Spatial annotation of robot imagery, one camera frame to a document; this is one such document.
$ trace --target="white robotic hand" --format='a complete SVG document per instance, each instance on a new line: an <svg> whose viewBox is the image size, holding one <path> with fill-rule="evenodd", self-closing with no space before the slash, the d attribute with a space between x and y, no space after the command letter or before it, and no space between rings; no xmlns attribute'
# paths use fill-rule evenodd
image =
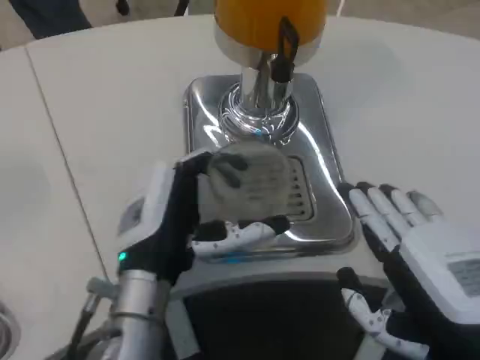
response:
<svg viewBox="0 0 480 360"><path fill-rule="evenodd" d="M350 268L337 276L362 328L408 359L480 359L480 238L448 223L425 195L341 184L406 313L372 311Z"/></svg>
<svg viewBox="0 0 480 360"><path fill-rule="evenodd" d="M233 154L217 161L227 170L246 170L248 164ZM216 257L239 251L284 233L286 216L232 225L223 221L200 224L197 176L206 174L212 153L195 151L169 166L158 163L147 186L141 186L125 210L119 226L119 272L144 270L172 285L188 270L195 256ZM226 172L227 185L240 186L234 172Z"/></svg>

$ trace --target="black panel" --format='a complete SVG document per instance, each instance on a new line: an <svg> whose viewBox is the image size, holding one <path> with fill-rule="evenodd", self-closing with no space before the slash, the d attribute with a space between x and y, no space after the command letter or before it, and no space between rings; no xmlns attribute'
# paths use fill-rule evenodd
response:
<svg viewBox="0 0 480 360"><path fill-rule="evenodd" d="M365 286L378 305L384 289ZM351 360L363 332L336 281L231 286L185 300L208 360Z"/></svg>

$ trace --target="orange juice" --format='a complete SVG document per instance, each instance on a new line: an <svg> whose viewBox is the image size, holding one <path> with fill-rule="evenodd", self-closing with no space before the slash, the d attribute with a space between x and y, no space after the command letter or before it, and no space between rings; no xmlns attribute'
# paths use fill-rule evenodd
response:
<svg viewBox="0 0 480 360"><path fill-rule="evenodd" d="M231 38L249 47L276 53L278 26L288 17L300 45L320 35L326 21L326 0L216 0L215 19Z"/></svg>

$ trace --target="robot finger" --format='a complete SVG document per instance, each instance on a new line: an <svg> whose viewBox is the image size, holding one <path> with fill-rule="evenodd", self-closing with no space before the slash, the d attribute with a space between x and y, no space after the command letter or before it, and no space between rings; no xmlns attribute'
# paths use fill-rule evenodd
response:
<svg viewBox="0 0 480 360"><path fill-rule="evenodd" d="M212 228L219 230L220 227L217 223ZM196 236L191 242L195 255L206 259L239 251L284 233L290 228L290 222L287 217L278 215L259 221L240 221L238 225L225 223L224 228L226 235L222 239L219 239L221 231L210 235L204 232L202 238Z"/></svg>
<svg viewBox="0 0 480 360"><path fill-rule="evenodd" d="M443 211L429 197L418 191L410 191L406 195L429 221L443 220Z"/></svg>
<svg viewBox="0 0 480 360"><path fill-rule="evenodd" d="M365 238L369 237L367 243L374 254L379 246L391 252L395 249L395 246L400 244L392 228L360 189L353 187L351 184L343 183L338 186L338 192L349 207L356 212L362 224L368 228L364 235Z"/></svg>
<svg viewBox="0 0 480 360"><path fill-rule="evenodd" d="M175 167L181 170L186 176L197 176L206 174L213 154L206 148L199 148L180 159Z"/></svg>
<svg viewBox="0 0 480 360"><path fill-rule="evenodd" d="M376 210L400 237L405 236L410 231L411 226L378 187L362 181L357 184L357 188L361 189L368 196L368 199L375 205Z"/></svg>
<svg viewBox="0 0 480 360"><path fill-rule="evenodd" d="M417 227L428 222L427 218L405 193L389 184L381 184L379 189L390 199L410 225Z"/></svg>

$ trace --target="cable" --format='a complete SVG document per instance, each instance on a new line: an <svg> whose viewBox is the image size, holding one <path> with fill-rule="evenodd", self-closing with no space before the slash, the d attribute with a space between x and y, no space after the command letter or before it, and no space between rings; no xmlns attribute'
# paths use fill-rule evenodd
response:
<svg viewBox="0 0 480 360"><path fill-rule="evenodd" d="M185 15L185 11L187 11L188 5L190 0L179 0L175 13L173 14L174 17L183 17Z"/></svg>
<svg viewBox="0 0 480 360"><path fill-rule="evenodd" d="M77 349L80 344L80 341L83 338L85 330L89 326L90 320L97 311L98 304L100 303L101 297L95 294L88 294L87 301L83 305L82 313L80 318L76 323L75 330L73 331L72 338L68 344L67 355L65 358L67 360L75 360L77 357Z"/></svg>
<svg viewBox="0 0 480 360"><path fill-rule="evenodd" d="M340 4L338 5L337 14L336 14L337 17L341 16L342 10L344 9L344 5L345 5L345 0L340 0Z"/></svg>

